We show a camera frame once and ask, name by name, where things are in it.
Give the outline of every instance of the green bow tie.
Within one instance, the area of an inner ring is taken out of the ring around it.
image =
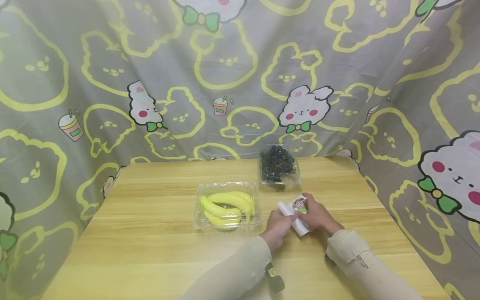
[[[306,121],[302,124],[290,124],[287,126],[287,133],[292,133],[295,130],[301,130],[303,132],[307,132],[310,130],[310,126],[312,125],[311,121]]]
[[[5,281],[8,276],[7,260],[3,259],[3,251],[9,252],[17,243],[17,236],[5,230],[0,230],[0,278]]]
[[[432,9],[437,4],[437,2],[438,0],[423,0],[423,2],[417,7],[415,15],[417,17],[422,17],[426,15],[425,18],[427,18]]]
[[[157,128],[168,129],[167,127],[165,127],[165,125],[163,125],[163,122],[157,122],[157,123],[147,122],[146,125],[147,125],[148,132],[154,132],[157,130]]]
[[[203,13],[196,11],[192,6],[185,5],[183,22],[187,25],[205,25],[208,31],[215,33],[218,31],[218,27],[220,26],[220,14],[217,12],[212,12],[204,15]]]
[[[418,185],[422,190],[429,192],[432,197],[437,200],[437,206],[444,214],[451,215],[462,208],[462,205],[457,200],[445,195],[443,191],[437,189],[430,176],[426,176],[424,179],[419,180]]]

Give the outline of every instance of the yellow banana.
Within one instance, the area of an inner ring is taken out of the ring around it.
[[[238,209],[241,210],[243,214],[245,214],[246,218],[246,223],[250,223],[250,216],[252,215],[252,208],[250,206],[250,202],[248,202],[246,199],[244,199],[241,196],[227,193],[227,192],[221,192],[217,194],[212,194],[208,197],[208,200],[215,204],[219,203],[225,203],[229,204],[231,206],[234,206]]]
[[[237,218],[241,217],[241,211],[238,208],[224,208],[208,200],[206,196],[200,197],[200,204],[205,212],[217,218]]]
[[[244,198],[245,200],[247,200],[248,203],[250,203],[250,207],[252,208],[252,216],[255,214],[255,202],[253,202],[253,199],[250,197],[250,195],[248,195],[247,193],[238,192],[238,191],[231,191],[229,193],[234,194],[234,195],[238,195],[238,196]]]
[[[225,230],[230,229],[230,227],[235,227],[236,225],[240,224],[240,221],[241,221],[241,216],[237,218],[221,219],[209,214],[206,210],[204,210],[204,214],[207,217],[208,222],[210,222],[210,224]]]

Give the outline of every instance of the wrist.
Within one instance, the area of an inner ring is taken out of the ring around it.
[[[338,223],[335,220],[332,220],[332,222],[329,222],[328,224],[323,226],[323,228],[330,237],[333,236],[337,231],[345,229],[342,224]]]
[[[269,231],[264,231],[259,236],[264,239],[265,243],[267,244],[268,248],[270,249],[270,253],[273,253],[273,251],[277,250],[280,248],[282,245],[282,239],[279,239],[278,237],[275,237],[274,234],[272,234]]]

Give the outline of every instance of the hand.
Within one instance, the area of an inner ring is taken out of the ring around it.
[[[308,212],[303,214],[296,211],[297,217],[302,220],[310,229],[323,228],[332,236],[335,232],[345,229],[340,223],[333,219],[325,206],[315,201],[313,196],[309,193],[303,193],[307,198]]]
[[[260,234],[270,248],[270,252],[282,246],[283,238],[290,231],[292,222],[296,219],[297,216],[284,216],[278,209],[272,210],[268,217],[267,228]]]

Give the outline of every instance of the sleeve cuff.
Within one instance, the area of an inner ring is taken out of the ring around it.
[[[265,266],[272,261],[270,248],[260,236],[248,240],[238,249],[238,253],[241,253],[247,268],[259,269],[261,274],[264,273]]]
[[[326,254],[338,257],[344,263],[350,263],[365,252],[372,251],[367,242],[354,230],[339,230],[328,239]]]

